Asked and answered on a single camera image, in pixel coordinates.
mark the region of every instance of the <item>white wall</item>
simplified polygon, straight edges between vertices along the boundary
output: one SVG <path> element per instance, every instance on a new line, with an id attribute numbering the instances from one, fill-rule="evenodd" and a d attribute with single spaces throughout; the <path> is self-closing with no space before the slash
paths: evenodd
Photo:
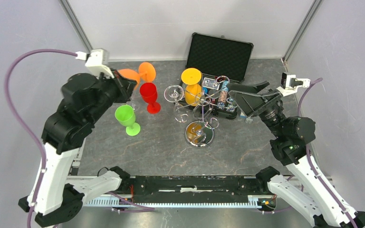
<path id="1" fill-rule="evenodd" d="M 312 0 L 69 0 L 93 48 L 111 59 L 186 59 L 193 32 L 254 43 L 280 58 Z"/>
<path id="2" fill-rule="evenodd" d="M 324 80 L 303 112 L 317 123 L 320 167 L 357 210 L 365 210 L 365 0 L 323 1 L 288 68 Z"/>
<path id="3" fill-rule="evenodd" d="M 0 228 L 26 227 L 27 214 L 17 203 L 30 193 L 40 161 L 37 146 L 6 105 L 3 79 L 15 58 L 38 48 L 85 51 L 58 1 L 0 0 Z M 60 54 L 37 54 L 15 68 L 13 100 L 38 136 L 60 102 L 61 86 L 85 71 L 83 61 Z"/>

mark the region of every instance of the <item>case lid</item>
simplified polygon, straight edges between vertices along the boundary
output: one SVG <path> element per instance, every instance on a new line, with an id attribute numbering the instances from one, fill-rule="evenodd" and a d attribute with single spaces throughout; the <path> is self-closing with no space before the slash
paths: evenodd
<path id="1" fill-rule="evenodd" d="M 193 33 L 185 67 L 196 68 L 205 75 L 225 75 L 241 82 L 253 47 L 252 43 Z"/>

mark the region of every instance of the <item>black case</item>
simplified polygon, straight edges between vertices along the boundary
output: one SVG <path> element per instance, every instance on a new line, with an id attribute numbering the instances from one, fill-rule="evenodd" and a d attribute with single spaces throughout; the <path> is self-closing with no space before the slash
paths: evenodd
<path id="1" fill-rule="evenodd" d="M 240 83 L 244 80 L 253 48 L 252 43 L 193 33 L 185 67 L 200 70 L 204 77 L 216 78 L 224 75 L 230 79 L 230 83 Z M 180 103 L 187 105 L 184 99 Z M 238 108 L 234 112 L 214 108 L 211 114 L 235 119 Z"/>

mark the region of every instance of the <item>red goblet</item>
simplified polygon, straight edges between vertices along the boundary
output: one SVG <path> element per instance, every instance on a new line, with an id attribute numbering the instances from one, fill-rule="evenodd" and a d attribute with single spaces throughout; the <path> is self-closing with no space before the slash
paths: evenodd
<path id="1" fill-rule="evenodd" d="M 156 102 L 157 100 L 157 89 L 153 83 L 146 82 L 144 83 L 139 92 L 143 98 L 143 100 L 148 103 L 147 111 L 150 114 L 156 114 L 160 111 L 160 104 Z"/>

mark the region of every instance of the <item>green goblet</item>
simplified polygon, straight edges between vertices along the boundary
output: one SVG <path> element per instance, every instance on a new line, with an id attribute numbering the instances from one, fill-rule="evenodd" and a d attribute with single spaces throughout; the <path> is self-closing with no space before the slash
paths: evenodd
<path id="1" fill-rule="evenodd" d="M 141 131 L 141 126 L 135 123 L 136 117 L 133 107 L 122 105 L 115 111 L 115 118 L 122 126 L 126 127 L 126 133 L 129 136 L 135 136 Z"/>

